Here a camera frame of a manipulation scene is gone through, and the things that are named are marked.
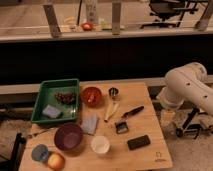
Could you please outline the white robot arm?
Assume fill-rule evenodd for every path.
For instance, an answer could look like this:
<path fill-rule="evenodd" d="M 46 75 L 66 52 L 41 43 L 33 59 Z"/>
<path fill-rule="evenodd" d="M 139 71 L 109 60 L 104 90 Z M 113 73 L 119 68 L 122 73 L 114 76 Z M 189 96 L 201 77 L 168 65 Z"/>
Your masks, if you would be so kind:
<path fill-rule="evenodd" d="M 157 99 L 164 109 L 170 110 L 179 109 L 188 100 L 213 116 L 213 89 L 203 83 L 206 77 L 206 68 L 198 62 L 171 69 Z"/>

